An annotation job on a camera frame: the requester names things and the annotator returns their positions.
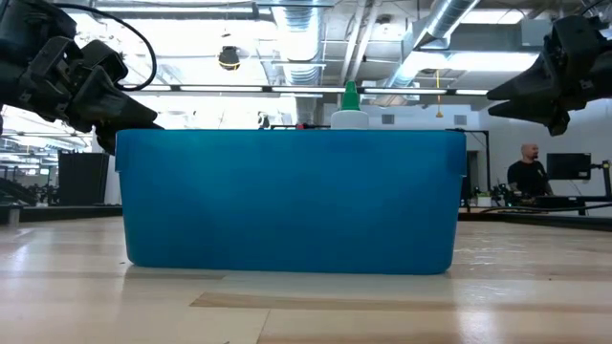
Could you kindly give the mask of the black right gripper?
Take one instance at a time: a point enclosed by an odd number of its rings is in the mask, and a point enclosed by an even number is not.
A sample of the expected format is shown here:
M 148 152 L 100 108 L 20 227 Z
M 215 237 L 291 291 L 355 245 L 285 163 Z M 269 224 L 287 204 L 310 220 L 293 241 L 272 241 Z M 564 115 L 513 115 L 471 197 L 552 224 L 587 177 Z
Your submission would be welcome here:
M 607 26 L 597 16 L 570 15 L 554 22 L 535 62 L 486 93 L 488 100 L 511 100 L 552 92 L 554 101 L 506 101 L 491 107 L 489 115 L 539 123 L 555 137 L 567 130 L 567 110 L 612 98 L 612 39 L 601 33 Z

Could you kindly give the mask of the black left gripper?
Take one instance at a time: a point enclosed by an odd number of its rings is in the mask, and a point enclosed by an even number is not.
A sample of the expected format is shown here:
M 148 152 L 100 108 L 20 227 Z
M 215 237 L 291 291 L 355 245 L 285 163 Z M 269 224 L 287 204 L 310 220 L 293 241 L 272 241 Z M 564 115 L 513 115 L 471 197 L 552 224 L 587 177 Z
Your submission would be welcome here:
M 99 40 L 80 48 L 57 36 L 34 49 L 0 40 L 0 102 L 78 131 L 96 127 L 96 142 L 111 156 L 115 130 L 161 129 L 156 111 L 116 87 L 126 75 L 120 54 Z

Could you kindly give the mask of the green cap food coloring bottle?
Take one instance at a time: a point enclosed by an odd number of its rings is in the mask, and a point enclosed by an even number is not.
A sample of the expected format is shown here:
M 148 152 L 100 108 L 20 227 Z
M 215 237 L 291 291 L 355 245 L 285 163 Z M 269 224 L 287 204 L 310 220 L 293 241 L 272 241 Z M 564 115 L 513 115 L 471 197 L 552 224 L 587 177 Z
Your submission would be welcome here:
M 360 108 L 360 95 L 354 81 L 348 81 L 339 110 L 331 115 L 332 129 L 368 129 L 369 116 Z

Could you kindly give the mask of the black upright panel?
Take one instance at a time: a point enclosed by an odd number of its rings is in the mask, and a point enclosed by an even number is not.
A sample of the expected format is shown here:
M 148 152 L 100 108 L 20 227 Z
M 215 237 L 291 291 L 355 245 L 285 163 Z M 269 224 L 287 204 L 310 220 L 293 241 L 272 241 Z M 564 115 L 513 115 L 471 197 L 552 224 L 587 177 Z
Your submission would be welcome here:
M 62 153 L 58 160 L 59 203 L 103 204 L 109 156 L 105 153 Z

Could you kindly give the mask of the black computer monitor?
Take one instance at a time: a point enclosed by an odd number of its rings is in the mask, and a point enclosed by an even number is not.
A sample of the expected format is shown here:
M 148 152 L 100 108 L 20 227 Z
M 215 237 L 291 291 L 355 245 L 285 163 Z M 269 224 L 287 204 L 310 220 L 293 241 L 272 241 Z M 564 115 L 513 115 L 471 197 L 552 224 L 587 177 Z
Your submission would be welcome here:
M 590 153 L 549 153 L 546 169 L 550 180 L 590 180 L 592 160 Z

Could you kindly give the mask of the person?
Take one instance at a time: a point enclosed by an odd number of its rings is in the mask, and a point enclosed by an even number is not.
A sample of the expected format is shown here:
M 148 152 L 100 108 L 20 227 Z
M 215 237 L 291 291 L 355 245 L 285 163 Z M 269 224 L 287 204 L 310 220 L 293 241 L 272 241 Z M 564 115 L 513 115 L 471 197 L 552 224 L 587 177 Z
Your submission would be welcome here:
M 548 175 L 538 160 L 538 146 L 534 143 L 521 145 L 519 161 L 514 162 L 507 171 L 508 187 L 528 196 L 553 196 Z

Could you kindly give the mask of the black desk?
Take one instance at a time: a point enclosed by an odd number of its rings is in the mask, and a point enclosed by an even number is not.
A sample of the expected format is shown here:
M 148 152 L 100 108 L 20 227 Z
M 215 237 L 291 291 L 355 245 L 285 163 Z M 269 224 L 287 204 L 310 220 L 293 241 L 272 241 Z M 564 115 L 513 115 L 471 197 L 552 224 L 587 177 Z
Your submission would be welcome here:
M 612 208 L 612 198 L 601 196 L 540 196 L 491 199 L 491 205 L 463 205 L 460 213 L 554 213 L 577 212 L 585 216 L 589 210 Z

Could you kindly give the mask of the long ceiling light strip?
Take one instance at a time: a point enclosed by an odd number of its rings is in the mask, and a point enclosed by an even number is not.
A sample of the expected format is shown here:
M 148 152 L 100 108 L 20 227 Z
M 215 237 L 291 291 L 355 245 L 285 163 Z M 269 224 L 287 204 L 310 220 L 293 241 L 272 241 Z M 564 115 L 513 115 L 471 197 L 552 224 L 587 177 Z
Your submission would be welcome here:
M 270 93 L 270 94 L 343 94 L 346 87 L 338 86 L 227 86 L 227 85 L 152 85 L 142 89 L 146 93 Z M 352 87 L 357 94 L 398 96 L 485 96 L 482 89 L 450 88 L 379 88 Z

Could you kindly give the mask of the black ceiling dome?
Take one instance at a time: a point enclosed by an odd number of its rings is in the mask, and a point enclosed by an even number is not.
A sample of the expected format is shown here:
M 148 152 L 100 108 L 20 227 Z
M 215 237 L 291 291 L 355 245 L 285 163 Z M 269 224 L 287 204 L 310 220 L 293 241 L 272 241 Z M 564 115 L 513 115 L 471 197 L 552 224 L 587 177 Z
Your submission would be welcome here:
M 219 66 L 226 71 L 238 70 L 241 62 L 235 46 L 223 46 L 218 55 Z

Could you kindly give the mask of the blue plastic bin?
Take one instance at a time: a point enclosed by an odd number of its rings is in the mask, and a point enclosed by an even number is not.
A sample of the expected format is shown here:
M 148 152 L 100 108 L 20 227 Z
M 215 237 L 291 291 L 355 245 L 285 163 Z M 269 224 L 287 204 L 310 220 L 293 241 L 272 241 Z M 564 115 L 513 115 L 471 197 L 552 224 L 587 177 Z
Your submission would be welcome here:
M 126 130 L 129 260 L 148 268 L 437 274 L 466 137 L 422 130 Z

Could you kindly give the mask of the black door frame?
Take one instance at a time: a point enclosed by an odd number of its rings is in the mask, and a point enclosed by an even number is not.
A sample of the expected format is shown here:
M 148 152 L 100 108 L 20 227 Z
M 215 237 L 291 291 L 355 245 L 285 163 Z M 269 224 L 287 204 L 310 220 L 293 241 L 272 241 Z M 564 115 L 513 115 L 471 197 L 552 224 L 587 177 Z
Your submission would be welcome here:
M 476 151 L 481 155 L 482 161 L 478 164 L 478 172 L 483 173 L 483 178 L 479 179 L 479 186 L 490 191 L 492 188 L 490 131 L 462 128 L 448 128 L 448 131 L 463 133 L 468 140 L 467 150 Z

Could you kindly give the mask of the black aluminium frame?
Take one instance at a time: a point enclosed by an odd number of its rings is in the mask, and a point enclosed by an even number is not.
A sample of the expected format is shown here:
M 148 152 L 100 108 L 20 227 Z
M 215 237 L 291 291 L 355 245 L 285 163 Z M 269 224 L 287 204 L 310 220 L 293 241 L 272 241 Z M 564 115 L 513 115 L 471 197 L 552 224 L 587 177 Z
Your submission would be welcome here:
M 555 226 L 612 232 L 612 218 L 588 216 L 564 216 L 509 211 L 463 213 L 453 215 L 452 207 L 421 209 L 400 207 L 398 210 L 317 210 L 301 212 L 267 210 L 267 208 L 233 211 L 198 209 L 191 205 L 153 204 L 140 206 L 91 205 L 91 206 L 22 206 L 0 204 L 0 226 L 11 222 L 11 212 L 19 212 L 19 221 L 48 222 L 53 220 L 91 219 L 98 217 L 123 218 L 125 228 L 137 234 L 160 234 L 168 229 L 228 229 L 236 233 L 239 228 L 260 229 L 270 234 L 278 230 L 305 230 L 311 234 L 372 234 L 376 230 L 391 230 L 406 234 L 408 231 L 432 234 L 452 234 L 459 221 L 501 222 L 532 226 Z

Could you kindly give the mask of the silver ventilation duct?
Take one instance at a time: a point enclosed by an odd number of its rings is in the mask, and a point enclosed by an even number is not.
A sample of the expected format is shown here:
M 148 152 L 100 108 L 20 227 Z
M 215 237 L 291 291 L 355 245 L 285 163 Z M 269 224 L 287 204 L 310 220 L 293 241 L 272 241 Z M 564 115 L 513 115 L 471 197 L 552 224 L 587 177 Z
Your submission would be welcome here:
M 289 86 L 317 86 L 322 67 L 320 38 L 323 12 L 311 7 L 273 8 L 279 30 L 280 56 L 287 61 L 283 66 L 285 83 Z
M 434 0 L 429 15 L 409 24 L 401 43 L 399 66 L 385 82 L 386 88 L 408 87 L 428 57 L 422 48 L 446 50 L 452 33 L 480 0 Z

